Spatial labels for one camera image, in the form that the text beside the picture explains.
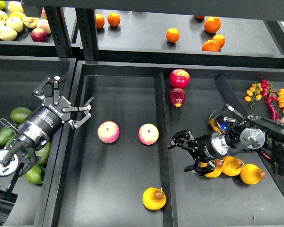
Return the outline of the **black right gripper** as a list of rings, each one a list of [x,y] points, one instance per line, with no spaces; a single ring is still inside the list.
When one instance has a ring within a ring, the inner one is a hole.
[[[193,171],[199,176],[204,176],[215,170],[216,164],[212,161],[225,156],[230,146],[226,143],[225,136],[218,132],[206,134],[194,139],[190,129],[176,132],[172,136],[172,141],[168,149],[175,147],[182,148],[186,151],[194,151],[195,142],[198,157],[194,159],[193,165],[186,166],[184,172]],[[201,162],[207,163],[207,166],[201,167]]]

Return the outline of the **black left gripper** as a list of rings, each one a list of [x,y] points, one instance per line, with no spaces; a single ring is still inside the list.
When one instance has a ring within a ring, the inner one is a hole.
[[[59,76],[45,77],[33,91],[33,96],[40,99],[42,104],[26,118],[26,123],[37,126],[47,137],[52,137],[64,123],[75,130],[91,117],[94,97],[89,98],[83,106],[73,107],[59,90],[62,80]]]

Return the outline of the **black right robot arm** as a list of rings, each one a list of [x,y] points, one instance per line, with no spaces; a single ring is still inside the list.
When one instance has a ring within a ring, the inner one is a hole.
[[[274,174],[284,176],[284,124],[257,115],[243,116],[229,104],[225,109],[235,116],[224,116],[226,131],[211,132],[194,138],[191,130],[177,132],[172,137],[168,149],[179,147],[188,152],[194,164],[184,171],[194,171],[200,176],[214,171],[215,159],[225,155],[234,156],[246,150],[270,150],[267,160]]]

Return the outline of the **yellow pear under arm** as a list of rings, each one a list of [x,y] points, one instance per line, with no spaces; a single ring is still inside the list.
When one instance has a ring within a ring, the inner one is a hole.
[[[222,172],[222,166],[224,161],[221,159],[214,159],[213,161],[209,162],[209,164],[215,164],[215,168],[212,172],[205,174],[208,178],[215,178],[218,177]],[[208,163],[201,162],[200,167],[206,167]]]

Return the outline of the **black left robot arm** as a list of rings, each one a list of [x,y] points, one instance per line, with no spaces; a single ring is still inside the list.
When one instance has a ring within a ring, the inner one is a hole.
[[[69,123],[73,129],[79,128],[91,117],[91,97],[80,107],[72,106],[59,93],[59,76],[46,77],[33,91],[33,96],[42,100],[42,103],[23,123],[14,126],[6,119],[5,124],[15,134],[14,140],[0,149],[0,177],[13,176],[7,189],[0,190],[0,226],[8,219],[17,195],[12,192],[19,177],[26,174],[33,166],[41,161],[36,151],[42,149],[53,135],[65,124]]]

